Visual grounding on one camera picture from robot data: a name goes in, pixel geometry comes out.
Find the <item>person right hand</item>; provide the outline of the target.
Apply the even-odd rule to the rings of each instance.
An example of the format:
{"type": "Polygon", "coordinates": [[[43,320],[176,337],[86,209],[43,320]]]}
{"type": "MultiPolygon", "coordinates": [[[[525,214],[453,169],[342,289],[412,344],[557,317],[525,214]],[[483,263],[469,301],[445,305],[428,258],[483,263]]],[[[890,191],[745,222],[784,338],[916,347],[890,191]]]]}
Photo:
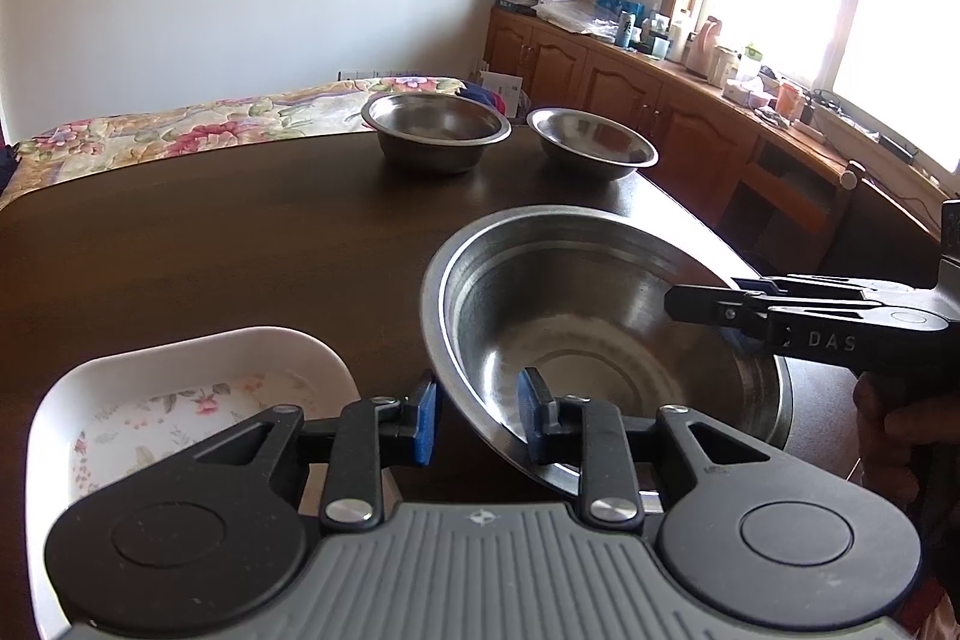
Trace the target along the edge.
{"type": "Polygon", "coordinates": [[[862,482],[869,491],[905,510],[918,497],[911,450],[921,445],[957,445],[958,399],[924,399],[887,413],[878,375],[864,374],[854,387],[862,482]]]}

